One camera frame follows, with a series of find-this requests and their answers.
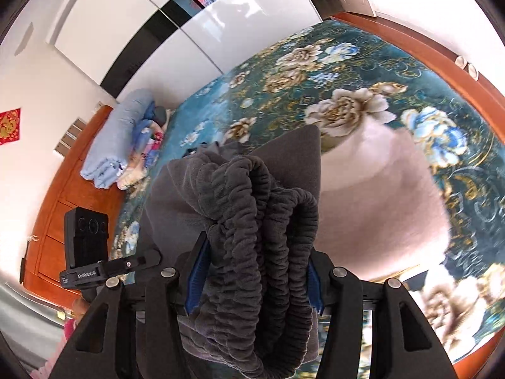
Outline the dark grey fleece pants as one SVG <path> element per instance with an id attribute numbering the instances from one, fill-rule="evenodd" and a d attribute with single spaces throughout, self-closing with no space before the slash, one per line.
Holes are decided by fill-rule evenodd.
<path id="1" fill-rule="evenodd" d="M 247 155 L 203 149 L 159 171 L 140 220 L 139 248 L 172 265 L 200 234 L 211 268 L 181 342 L 197 358 L 248 378 L 289 378 L 317 354 L 306 289 L 318 230 L 320 133 L 304 126 Z"/>

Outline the blue floral bed cover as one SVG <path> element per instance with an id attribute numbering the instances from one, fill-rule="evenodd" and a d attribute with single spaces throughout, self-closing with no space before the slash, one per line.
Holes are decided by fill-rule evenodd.
<path id="1" fill-rule="evenodd" d="M 212 145 L 248 153 L 304 126 L 322 155 L 364 120 L 405 128 L 421 149 L 450 225 L 443 259 L 398 274 L 449 358 L 471 357 L 504 325 L 504 143 L 434 71 L 398 47 L 329 20 L 262 50 L 188 98 L 148 175 L 126 190 L 114 257 L 134 254 L 141 212 L 170 160 Z"/>

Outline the orange wooden headboard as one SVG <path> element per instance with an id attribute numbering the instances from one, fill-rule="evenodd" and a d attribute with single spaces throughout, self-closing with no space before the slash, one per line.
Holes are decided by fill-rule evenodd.
<path id="1" fill-rule="evenodd" d="M 59 274 L 65 269 L 64 216 L 76 207 L 102 212 L 109 217 L 108 246 L 126 193 L 116 186 L 97 189 L 80 176 L 89 148 L 112 107 L 103 105 L 90 119 L 62 161 L 35 221 L 27 252 L 21 262 L 20 282 L 25 290 L 54 305 L 70 309 L 78 292 L 60 286 Z"/>

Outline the white glossy wardrobe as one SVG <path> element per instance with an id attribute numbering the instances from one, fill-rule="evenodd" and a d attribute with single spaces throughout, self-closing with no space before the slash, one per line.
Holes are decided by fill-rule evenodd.
<path id="1" fill-rule="evenodd" d="M 320 20 L 311 0 L 64 0 L 48 41 L 112 98 L 174 108 Z"/>

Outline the floral folded blanket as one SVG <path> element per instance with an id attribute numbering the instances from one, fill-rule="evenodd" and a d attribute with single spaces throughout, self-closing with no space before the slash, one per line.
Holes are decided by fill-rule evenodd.
<path id="1" fill-rule="evenodd" d="M 119 176 L 117 187 L 124 191 L 142 181 L 156 163 L 168 127 L 170 111 L 151 103 L 133 130 L 128 166 Z"/>

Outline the pink white cloth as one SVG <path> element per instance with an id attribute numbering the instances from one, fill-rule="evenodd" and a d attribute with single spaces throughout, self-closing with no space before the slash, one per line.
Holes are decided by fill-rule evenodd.
<path id="1" fill-rule="evenodd" d="M 75 319 L 69 319 L 65 322 L 63 327 L 63 337 L 60 340 L 59 344 L 56 347 L 55 353 L 49 357 L 49 359 L 45 362 L 45 364 L 37 369 L 33 370 L 30 373 L 30 377 L 32 379 L 48 379 L 51 375 L 52 370 L 58 360 L 63 348 L 66 346 L 68 339 L 72 336 L 73 332 L 77 327 L 78 322 Z"/>

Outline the pink fleece garment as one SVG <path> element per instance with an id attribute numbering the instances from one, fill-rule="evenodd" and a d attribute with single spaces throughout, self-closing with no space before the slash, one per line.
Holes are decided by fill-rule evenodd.
<path id="1" fill-rule="evenodd" d="M 321 168 L 315 247 L 334 265 L 379 281 L 441 262 L 448 214 L 409 131 L 367 117 Z"/>

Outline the light blue folded quilt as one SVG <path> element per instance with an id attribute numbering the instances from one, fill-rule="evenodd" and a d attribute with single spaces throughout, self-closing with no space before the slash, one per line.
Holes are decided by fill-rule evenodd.
<path id="1" fill-rule="evenodd" d="M 144 119 L 152 93 L 137 89 L 117 104 L 99 130 L 86 155 L 80 176 L 97 189 L 109 189 L 128 165 L 134 128 Z"/>

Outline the red paper wall decoration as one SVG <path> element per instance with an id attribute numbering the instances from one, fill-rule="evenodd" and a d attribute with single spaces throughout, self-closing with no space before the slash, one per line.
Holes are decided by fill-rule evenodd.
<path id="1" fill-rule="evenodd" d="M 0 115 L 0 145 L 20 139 L 21 109 L 2 112 Z"/>

